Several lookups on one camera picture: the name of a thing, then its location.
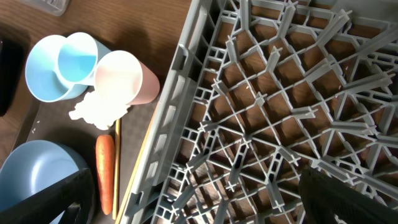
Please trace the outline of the light blue bowl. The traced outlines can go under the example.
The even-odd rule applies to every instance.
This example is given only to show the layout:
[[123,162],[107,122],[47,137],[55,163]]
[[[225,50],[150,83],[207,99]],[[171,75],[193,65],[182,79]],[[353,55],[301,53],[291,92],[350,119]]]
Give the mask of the light blue bowl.
[[64,80],[58,69],[58,55],[66,42],[62,35],[49,35],[31,49],[25,65],[25,82],[32,95],[45,103],[80,96],[88,87]]

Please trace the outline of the light blue cup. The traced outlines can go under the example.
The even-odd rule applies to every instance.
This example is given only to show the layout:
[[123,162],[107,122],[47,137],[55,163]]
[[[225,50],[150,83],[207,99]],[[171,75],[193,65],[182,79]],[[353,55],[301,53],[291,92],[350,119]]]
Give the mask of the light blue cup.
[[67,82],[93,86],[97,64],[110,51],[85,32],[73,33],[59,51],[57,65],[60,75]]

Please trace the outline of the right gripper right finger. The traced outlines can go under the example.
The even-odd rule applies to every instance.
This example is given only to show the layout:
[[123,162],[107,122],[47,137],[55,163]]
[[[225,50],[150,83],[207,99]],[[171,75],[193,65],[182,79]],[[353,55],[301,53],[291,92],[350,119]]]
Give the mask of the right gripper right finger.
[[299,180],[299,194],[309,223],[397,223],[397,212],[345,186],[315,169],[306,167]]

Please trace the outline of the dark blue plate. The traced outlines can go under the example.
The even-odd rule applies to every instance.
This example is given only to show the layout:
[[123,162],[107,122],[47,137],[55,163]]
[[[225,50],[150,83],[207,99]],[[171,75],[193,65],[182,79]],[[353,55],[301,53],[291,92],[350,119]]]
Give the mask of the dark blue plate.
[[1,210],[87,167],[85,160],[68,146],[45,140],[25,142],[1,167]]

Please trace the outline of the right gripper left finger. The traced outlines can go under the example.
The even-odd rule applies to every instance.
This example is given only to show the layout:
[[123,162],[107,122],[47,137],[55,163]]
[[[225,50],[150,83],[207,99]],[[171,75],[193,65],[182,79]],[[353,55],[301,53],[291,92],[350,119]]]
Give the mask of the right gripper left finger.
[[89,168],[76,171],[1,212],[1,223],[90,223],[95,210],[95,185]]

